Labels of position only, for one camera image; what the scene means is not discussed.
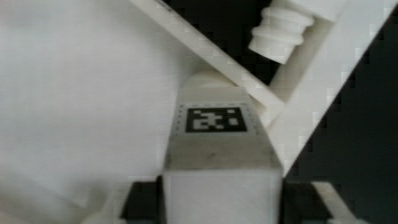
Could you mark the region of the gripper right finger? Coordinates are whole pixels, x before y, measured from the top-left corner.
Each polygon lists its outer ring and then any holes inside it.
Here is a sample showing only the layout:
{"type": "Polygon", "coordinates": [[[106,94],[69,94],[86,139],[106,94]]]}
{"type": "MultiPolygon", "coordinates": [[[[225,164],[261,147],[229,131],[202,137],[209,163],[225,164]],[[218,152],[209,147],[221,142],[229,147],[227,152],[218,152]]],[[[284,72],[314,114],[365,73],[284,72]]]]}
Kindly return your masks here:
{"type": "Polygon", "coordinates": [[[369,222],[353,215],[328,182],[284,181],[278,224],[369,224],[369,222]]]}

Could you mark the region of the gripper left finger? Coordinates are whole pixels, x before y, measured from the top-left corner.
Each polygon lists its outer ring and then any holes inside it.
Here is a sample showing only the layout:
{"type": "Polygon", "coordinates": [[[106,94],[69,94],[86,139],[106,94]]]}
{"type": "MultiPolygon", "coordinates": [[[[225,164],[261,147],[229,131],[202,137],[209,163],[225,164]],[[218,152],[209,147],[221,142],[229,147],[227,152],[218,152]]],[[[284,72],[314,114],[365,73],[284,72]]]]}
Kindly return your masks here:
{"type": "Polygon", "coordinates": [[[111,198],[81,224],[165,224],[163,178],[133,182],[120,199],[111,198]]]}

